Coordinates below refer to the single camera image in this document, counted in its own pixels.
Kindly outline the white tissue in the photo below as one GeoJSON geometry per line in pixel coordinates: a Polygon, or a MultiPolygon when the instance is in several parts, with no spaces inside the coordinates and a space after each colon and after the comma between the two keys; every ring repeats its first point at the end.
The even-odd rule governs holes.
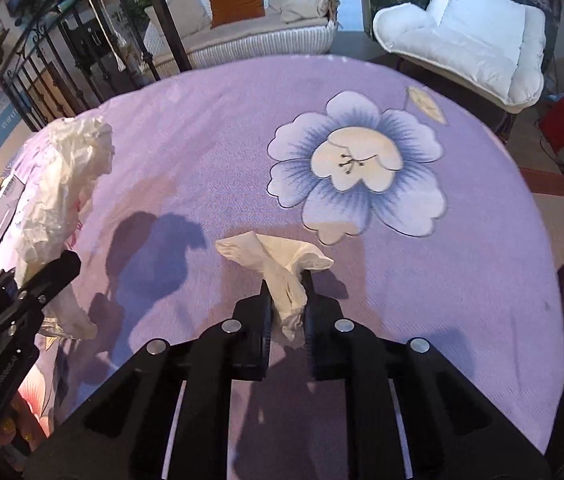
{"type": "Polygon", "coordinates": [[[308,302],[302,273],[330,270],[334,260],[314,244],[253,231],[216,240],[215,247],[224,258],[260,274],[273,301],[276,326],[294,341],[308,302]]]}

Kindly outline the white wicker sofa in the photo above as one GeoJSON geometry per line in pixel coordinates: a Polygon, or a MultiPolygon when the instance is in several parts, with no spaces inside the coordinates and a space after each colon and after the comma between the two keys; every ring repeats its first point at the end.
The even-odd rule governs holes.
{"type": "Polygon", "coordinates": [[[338,0],[264,0],[265,16],[212,28],[209,0],[165,0],[194,68],[282,54],[325,54],[338,0]]]}

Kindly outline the black iron bed frame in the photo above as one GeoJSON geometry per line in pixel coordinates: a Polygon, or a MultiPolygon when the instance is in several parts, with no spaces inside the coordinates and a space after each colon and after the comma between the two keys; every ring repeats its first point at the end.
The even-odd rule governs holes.
{"type": "Polygon", "coordinates": [[[29,0],[0,87],[32,131],[164,79],[144,39],[156,14],[179,72],[192,70],[166,0],[29,0]]]}

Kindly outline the orange cushion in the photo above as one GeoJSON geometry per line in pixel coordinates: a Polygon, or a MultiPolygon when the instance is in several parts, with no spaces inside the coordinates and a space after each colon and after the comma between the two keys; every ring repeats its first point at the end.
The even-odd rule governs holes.
{"type": "Polygon", "coordinates": [[[263,18],[264,0],[209,0],[212,9],[212,28],[240,21],[263,18]]]}

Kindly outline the white red plastic bag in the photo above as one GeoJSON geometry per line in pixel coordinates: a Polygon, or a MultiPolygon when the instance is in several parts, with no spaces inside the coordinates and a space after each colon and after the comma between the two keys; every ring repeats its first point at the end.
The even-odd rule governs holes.
{"type": "Polygon", "coordinates": [[[112,171],[112,134],[99,117],[61,118],[29,139],[18,155],[12,174],[25,189],[12,224],[17,284],[75,244],[96,181],[112,171]]]}

